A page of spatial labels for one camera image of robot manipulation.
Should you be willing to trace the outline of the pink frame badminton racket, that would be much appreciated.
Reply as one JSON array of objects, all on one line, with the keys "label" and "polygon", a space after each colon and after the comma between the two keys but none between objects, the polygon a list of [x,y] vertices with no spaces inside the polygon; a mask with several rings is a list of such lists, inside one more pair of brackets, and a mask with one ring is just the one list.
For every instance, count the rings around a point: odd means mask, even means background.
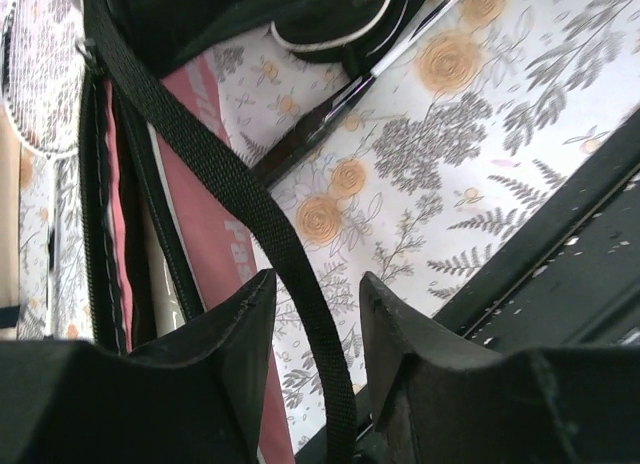
[{"label": "pink frame badminton racket", "polygon": [[156,332],[161,337],[183,326],[185,319],[149,214],[144,216],[144,229]]}]

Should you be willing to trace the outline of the black racket cover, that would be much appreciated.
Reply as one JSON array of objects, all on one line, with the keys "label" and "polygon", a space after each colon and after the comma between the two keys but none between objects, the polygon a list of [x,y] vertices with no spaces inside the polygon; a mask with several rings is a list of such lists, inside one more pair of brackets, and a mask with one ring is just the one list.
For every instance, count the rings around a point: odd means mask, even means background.
[{"label": "black racket cover", "polygon": [[426,0],[106,0],[136,56],[165,77],[220,44],[269,26],[277,44],[355,77],[396,42]]}]

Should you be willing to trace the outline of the pink racket cover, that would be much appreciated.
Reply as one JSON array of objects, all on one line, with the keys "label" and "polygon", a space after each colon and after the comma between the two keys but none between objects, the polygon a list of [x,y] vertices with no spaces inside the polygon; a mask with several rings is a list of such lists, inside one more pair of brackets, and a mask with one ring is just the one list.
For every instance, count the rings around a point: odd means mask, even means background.
[{"label": "pink racket cover", "polygon": [[324,446],[312,461],[351,462],[357,408],[333,316],[298,234],[233,149],[220,112],[219,81],[243,64],[244,48],[213,45],[158,77],[136,56],[106,0],[81,2],[81,202],[98,345],[125,357],[163,337],[155,325],[146,214],[185,324],[272,270],[274,325],[254,463],[297,461],[272,344],[280,288],[305,331],[312,380],[324,399]]}]

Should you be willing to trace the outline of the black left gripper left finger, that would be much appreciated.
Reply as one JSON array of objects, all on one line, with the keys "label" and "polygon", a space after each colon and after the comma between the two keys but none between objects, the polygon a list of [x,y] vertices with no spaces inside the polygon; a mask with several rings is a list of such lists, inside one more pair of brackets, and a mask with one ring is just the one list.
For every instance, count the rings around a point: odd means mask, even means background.
[{"label": "black left gripper left finger", "polygon": [[1,345],[5,463],[254,463],[276,276],[121,357],[84,341]]}]

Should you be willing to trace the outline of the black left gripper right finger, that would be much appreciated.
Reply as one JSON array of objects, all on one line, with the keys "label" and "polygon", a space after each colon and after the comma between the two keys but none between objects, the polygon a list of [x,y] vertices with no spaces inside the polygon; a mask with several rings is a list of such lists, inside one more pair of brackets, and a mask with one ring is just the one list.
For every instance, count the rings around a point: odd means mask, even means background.
[{"label": "black left gripper right finger", "polygon": [[374,429],[390,463],[635,463],[639,350],[503,354],[421,314],[375,274],[360,282]]}]

